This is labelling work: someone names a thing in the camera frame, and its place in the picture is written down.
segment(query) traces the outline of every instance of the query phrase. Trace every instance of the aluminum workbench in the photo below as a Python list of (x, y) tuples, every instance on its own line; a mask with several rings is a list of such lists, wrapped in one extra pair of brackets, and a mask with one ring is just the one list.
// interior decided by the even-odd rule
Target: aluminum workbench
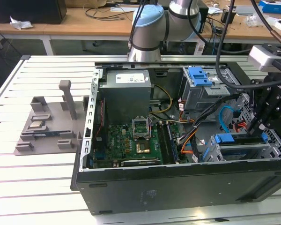
[[(166, 56), (163, 60), (199, 62), (213, 56)], [(244, 56), (222, 56), (236, 61), (250, 78), (257, 71)], [(33, 96), (47, 102), (62, 100), (58, 84), (72, 82), (74, 101), (89, 94), (94, 62), (126, 61), (125, 56), (31, 56), (16, 65), (0, 89), (0, 224), (281, 224), (281, 190), (259, 203), (178, 210), (148, 211), (93, 217), (79, 192), (70, 190), (74, 153), (36, 156), (13, 155), (31, 111)]]

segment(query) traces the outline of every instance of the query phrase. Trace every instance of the motherboard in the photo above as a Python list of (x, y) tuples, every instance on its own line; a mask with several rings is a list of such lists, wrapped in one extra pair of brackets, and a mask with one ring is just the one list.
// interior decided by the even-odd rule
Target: motherboard
[(90, 164), (93, 168), (109, 168), (175, 163), (178, 161), (176, 141), (179, 137), (177, 124), (109, 125), (106, 148), (95, 150)]

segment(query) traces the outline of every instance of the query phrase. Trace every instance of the sticker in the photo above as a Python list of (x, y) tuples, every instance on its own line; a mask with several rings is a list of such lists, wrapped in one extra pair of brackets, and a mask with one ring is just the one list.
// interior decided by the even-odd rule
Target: sticker
[(184, 111), (184, 105), (182, 103), (179, 103), (179, 110)]
[(116, 83), (144, 83), (144, 74), (117, 74)]
[(34, 137), (45, 137), (46, 135), (45, 134), (35, 134), (33, 135)]
[(197, 145), (205, 145), (205, 140), (204, 139), (200, 140), (200, 143), (198, 143)]
[(192, 155), (192, 159), (193, 159), (193, 161), (194, 161), (195, 163), (198, 162), (198, 157), (196, 157), (195, 155)]
[(142, 205), (152, 205), (157, 196), (157, 190), (142, 191), (140, 193), (140, 203)]
[(208, 78), (210, 81), (219, 81), (215, 76), (214, 77), (209, 77)]

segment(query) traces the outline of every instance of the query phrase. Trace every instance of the desk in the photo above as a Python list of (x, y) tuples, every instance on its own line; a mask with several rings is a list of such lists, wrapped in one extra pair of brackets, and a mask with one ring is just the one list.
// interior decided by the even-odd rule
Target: desk
[[(163, 56), (163, 60), (200, 62), (214, 56)], [(74, 101), (89, 94), (94, 62), (126, 61), (126, 56), (32, 56), (21, 60), (0, 89), (0, 225), (73, 224), (281, 224), (281, 190), (263, 202), (100, 215), (93, 217), (79, 192), (71, 192), (74, 153), (38, 156), (13, 155), (16, 142), (31, 111), (34, 96), (46, 102), (62, 100), (58, 85), (72, 82)], [(245, 56), (223, 56), (236, 61), (250, 77), (261, 79)]]
[[(225, 7), (230, 2), (220, 0), (220, 8)], [(237, 0), (238, 5), (250, 5), (249, 0)], [(109, 16), (119, 12), (98, 12), (96, 16)], [(0, 32), (6, 38), (17, 39), (40, 39), (43, 41), (47, 55), (54, 55), (50, 40), (125, 40), (129, 39), (132, 23), (122, 15), (123, 20), (119, 21), (100, 21), (87, 17), (82, 8), (68, 8), (67, 15), (62, 24), (34, 24), (34, 28), (26, 30), (16, 30), (9, 24), (0, 24)], [(213, 18), (220, 20), (220, 15), (214, 15)], [(265, 27), (249, 28), (245, 22), (245, 16), (235, 16), (230, 25), (225, 38), (225, 43), (247, 43), (261, 44), (264, 42), (277, 43)], [(211, 28), (209, 24), (205, 25), (203, 37), (209, 38)], [(197, 49), (202, 46), (202, 41), (194, 37), (190, 42), (197, 42)]]

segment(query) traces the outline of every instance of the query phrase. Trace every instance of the floor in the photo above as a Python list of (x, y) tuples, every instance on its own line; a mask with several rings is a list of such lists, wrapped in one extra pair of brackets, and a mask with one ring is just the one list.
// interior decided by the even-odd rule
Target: floor
[[(43, 43), (40, 40), (9, 40), (22, 55), (46, 55)], [(3, 49), (0, 50), (0, 87), (9, 76), (20, 59), (20, 55), (10, 46), (6, 40), (1, 40)], [(87, 51), (81, 48), (78, 40), (53, 40), (52, 46), (57, 55), (126, 55), (128, 46), (126, 41), (86, 41)], [(170, 44), (170, 52), (162, 54), (193, 54), (195, 43), (174, 42)], [(206, 55), (211, 54), (212, 49), (206, 50)]]

